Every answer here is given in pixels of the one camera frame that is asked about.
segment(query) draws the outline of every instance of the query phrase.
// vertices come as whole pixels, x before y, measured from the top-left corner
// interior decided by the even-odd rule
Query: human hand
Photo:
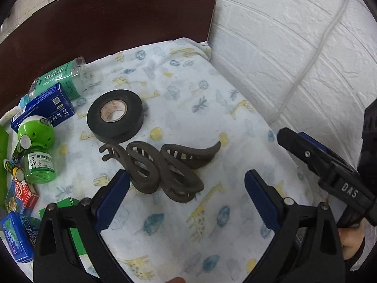
[[[186,283],[186,281],[184,279],[178,277],[178,278],[174,278],[173,280],[170,280],[166,283]]]
[[[357,228],[338,229],[344,260],[349,260],[359,250],[364,239],[364,220]]]

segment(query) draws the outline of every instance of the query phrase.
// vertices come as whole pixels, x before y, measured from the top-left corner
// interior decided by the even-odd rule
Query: white brick wall
[[[276,131],[305,131],[353,165],[364,109],[377,97],[377,23],[349,0],[286,106],[344,0],[217,0],[212,63]]]

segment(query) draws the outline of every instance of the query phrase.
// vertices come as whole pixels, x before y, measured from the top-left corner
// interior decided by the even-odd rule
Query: white cable
[[[20,104],[16,105],[10,111],[6,112],[4,116],[0,118],[0,125],[3,127],[9,120],[13,118],[21,109]]]
[[[319,43],[318,49],[316,50],[316,53],[314,54],[313,58],[310,60],[310,62],[308,63],[308,65],[305,67],[305,69],[300,73],[300,75],[298,76],[296,82],[293,84],[293,87],[288,92],[288,95],[285,98],[285,100],[284,100],[282,106],[280,107],[279,111],[272,118],[272,120],[268,123],[268,125],[271,125],[276,119],[278,119],[278,117],[283,112],[283,110],[286,107],[286,105],[289,102],[289,100],[291,100],[291,97],[292,97],[293,93],[295,92],[295,90],[297,89],[297,87],[301,84],[302,80],[306,77],[306,75],[308,74],[309,70],[312,68],[312,66],[316,62],[318,56],[320,55],[320,53],[322,51],[322,48],[324,47],[324,45],[325,45],[325,43],[327,41],[327,38],[328,38],[330,32],[335,27],[335,25],[339,22],[339,20],[342,17],[344,11],[346,10],[347,4],[348,4],[348,0],[344,0],[343,3],[342,3],[342,6],[338,10],[338,12],[337,12],[337,14],[336,14],[336,16],[334,18],[334,20],[331,22],[331,24],[329,25],[329,27],[325,31],[325,33],[324,33],[324,35],[323,35],[323,37],[321,39],[321,42]]]

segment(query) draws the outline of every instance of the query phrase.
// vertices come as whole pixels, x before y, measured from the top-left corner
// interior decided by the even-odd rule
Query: black electrical tape roll
[[[134,137],[143,125],[143,104],[137,94],[125,89],[107,92],[90,106],[87,123],[102,142],[121,143]]]

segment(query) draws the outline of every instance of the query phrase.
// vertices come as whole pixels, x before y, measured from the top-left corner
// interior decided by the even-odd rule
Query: battery
[[[31,147],[31,139],[28,135],[22,135],[12,153],[12,164],[19,164],[25,151]]]
[[[12,165],[7,159],[3,160],[3,165],[6,171],[8,171],[15,179],[22,182],[25,179],[25,173],[19,167]]]

